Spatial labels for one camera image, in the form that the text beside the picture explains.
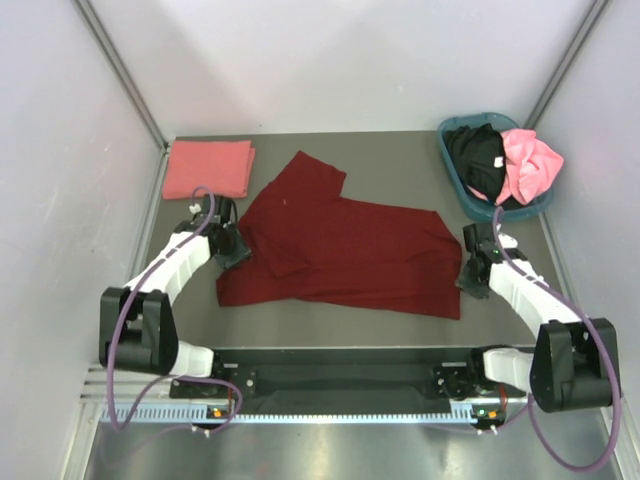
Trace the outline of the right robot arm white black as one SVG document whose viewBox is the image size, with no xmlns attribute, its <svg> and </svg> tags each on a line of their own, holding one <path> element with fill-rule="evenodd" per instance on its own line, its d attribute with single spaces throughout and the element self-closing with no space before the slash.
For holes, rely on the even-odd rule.
<svg viewBox="0 0 640 480">
<path fill-rule="evenodd" d="M 469 258 L 458 287 L 476 298 L 505 300 L 534 334 L 535 347 L 530 353 L 506 345 L 474 348 L 465 366 L 434 368 L 438 394 L 464 400 L 510 386 L 547 413 L 611 406 L 610 381 L 619 376 L 613 324 L 582 318 L 535 272 L 516 240 L 491 224 L 468 225 L 463 234 Z"/>
</svg>

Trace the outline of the dark red t-shirt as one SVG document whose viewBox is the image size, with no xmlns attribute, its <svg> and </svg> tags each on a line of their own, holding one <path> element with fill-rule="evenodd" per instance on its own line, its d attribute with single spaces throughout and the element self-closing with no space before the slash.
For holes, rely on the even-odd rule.
<svg viewBox="0 0 640 480">
<path fill-rule="evenodd" d="M 462 252 L 434 211 L 345 198 L 346 173 L 299 151 L 239 221 L 249 260 L 223 307 L 297 299 L 457 320 Z"/>
</svg>

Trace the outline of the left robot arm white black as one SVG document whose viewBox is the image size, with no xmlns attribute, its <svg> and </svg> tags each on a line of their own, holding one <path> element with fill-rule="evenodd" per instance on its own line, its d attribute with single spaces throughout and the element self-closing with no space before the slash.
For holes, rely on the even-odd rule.
<svg viewBox="0 0 640 480">
<path fill-rule="evenodd" d="M 189 376 L 205 396 L 226 387 L 225 370 L 214 351 L 178 339 L 173 304 L 197 270 L 215 260 L 226 271 L 251 256 L 235 223 L 235 201 L 215 195 L 190 207 L 160 254 L 122 287 L 100 299 L 99 360 L 111 370 Z"/>
</svg>

